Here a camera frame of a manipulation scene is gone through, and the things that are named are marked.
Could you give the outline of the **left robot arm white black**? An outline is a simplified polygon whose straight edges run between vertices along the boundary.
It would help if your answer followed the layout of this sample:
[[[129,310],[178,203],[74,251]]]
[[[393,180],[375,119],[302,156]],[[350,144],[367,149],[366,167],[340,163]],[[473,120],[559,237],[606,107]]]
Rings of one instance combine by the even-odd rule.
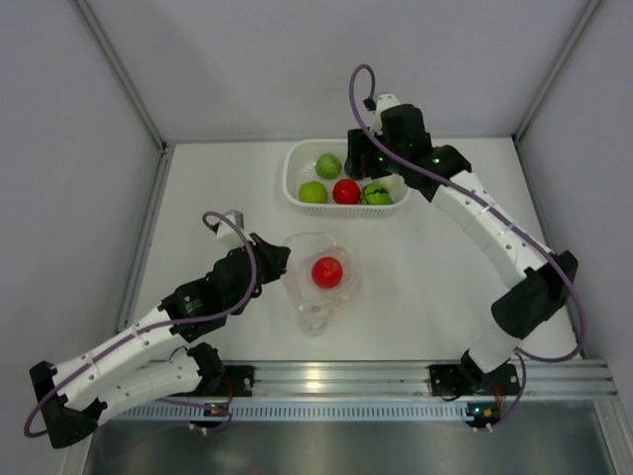
[[[52,448],[71,446],[112,418],[172,395],[217,393],[225,367],[203,340],[285,273],[291,251],[251,234],[205,276],[179,286],[136,324],[80,356],[29,370]]]

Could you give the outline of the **green fake watermelon ball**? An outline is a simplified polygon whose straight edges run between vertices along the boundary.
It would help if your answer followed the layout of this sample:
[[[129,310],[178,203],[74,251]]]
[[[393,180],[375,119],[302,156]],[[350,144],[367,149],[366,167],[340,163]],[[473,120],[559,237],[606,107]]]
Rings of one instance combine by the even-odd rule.
[[[388,189],[382,183],[376,182],[362,189],[360,203],[367,206],[388,206],[393,204],[393,200]]]

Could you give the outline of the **rough green fake lime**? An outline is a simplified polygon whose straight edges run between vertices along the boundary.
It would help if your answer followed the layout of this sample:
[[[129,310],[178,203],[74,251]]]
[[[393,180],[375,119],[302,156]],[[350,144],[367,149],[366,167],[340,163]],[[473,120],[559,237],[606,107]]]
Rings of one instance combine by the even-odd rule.
[[[340,159],[333,153],[327,152],[322,154],[316,161],[316,174],[323,179],[335,179],[339,176],[342,169]]]

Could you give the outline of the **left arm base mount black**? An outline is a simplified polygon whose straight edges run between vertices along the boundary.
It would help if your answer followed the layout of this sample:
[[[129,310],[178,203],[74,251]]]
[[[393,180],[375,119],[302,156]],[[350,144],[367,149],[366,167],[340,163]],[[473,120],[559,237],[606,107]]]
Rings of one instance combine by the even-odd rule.
[[[199,397],[251,397],[255,368],[230,364],[223,371],[213,370],[204,376],[193,394]]]

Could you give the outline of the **clear zip top bag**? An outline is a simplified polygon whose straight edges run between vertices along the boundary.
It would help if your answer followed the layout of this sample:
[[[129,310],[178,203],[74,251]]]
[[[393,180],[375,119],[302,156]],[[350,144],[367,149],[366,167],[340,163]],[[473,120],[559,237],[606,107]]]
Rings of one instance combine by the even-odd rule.
[[[304,333],[317,336],[334,315],[345,309],[359,287],[360,273],[355,259],[340,240],[328,233],[299,233],[287,237],[291,249],[282,282],[295,307]],[[313,282],[311,270],[317,260],[331,256],[343,267],[343,278],[333,289],[321,289]]]

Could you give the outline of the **red fake tomato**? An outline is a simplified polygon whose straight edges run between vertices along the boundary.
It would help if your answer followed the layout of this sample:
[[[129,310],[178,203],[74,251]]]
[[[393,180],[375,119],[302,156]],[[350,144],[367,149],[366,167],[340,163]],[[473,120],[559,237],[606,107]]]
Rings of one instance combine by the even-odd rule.
[[[340,179],[332,189],[332,198],[339,205],[357,205],[361,200],[361,189],[352,179]]]

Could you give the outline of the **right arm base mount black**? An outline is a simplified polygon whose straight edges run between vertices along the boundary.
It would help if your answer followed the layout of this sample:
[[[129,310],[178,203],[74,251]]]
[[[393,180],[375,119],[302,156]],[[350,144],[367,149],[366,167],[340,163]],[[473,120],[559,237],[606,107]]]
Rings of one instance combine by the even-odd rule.
[[[431,393],[441,398],[459,398],[476,394],[484,373],[476,366],[462,363],[433,364],[428,367]]]

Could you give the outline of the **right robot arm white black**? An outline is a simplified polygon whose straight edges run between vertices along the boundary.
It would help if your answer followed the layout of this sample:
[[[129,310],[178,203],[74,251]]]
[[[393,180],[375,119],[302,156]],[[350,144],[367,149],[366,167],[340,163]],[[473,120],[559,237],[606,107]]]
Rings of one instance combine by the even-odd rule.
[[[505,217],[467,158],[450,144],[433,144],[418,108],[391,94],[363,104],[372,124],[348,132],[346,171],[353,178],[398,175],[453,220],[507,289],[491,306],[492,322],[460,361],[429,369],[431,391],[442,399],[491,391],[508,382],[511,354],[566,303],[578,262],[568,251],[556,254],[532,240]]]

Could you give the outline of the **green fake fruit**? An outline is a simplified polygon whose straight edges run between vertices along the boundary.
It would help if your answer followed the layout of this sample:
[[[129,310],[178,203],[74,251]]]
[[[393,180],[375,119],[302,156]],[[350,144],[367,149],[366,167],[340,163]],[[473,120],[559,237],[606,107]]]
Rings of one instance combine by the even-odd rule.
[[[325,186],[318,181],[310,181],[301,185],[299,201],[308,204],[326,204],[328,193]]]

